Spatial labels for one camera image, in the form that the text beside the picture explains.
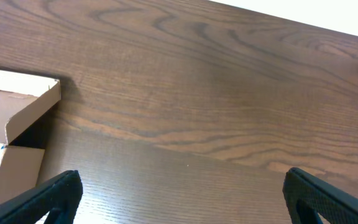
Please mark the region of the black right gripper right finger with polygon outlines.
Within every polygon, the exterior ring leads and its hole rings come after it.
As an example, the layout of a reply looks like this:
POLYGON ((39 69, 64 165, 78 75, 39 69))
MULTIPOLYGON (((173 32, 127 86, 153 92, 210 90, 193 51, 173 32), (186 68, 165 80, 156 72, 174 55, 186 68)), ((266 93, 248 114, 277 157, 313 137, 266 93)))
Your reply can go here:
POLYGON ((293 224, 358 223, 358 199, 297 168, 285 176, 283 195, 293 224))

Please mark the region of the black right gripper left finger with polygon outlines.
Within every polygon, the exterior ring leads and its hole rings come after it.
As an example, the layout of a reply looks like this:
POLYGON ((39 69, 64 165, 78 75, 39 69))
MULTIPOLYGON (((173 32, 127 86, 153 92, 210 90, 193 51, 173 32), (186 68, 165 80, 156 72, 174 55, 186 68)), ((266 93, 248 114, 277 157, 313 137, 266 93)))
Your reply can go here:
POLYGON ((83 195, 77 170, 67 170, 0 204, 0 224, 73 223, 83 195))

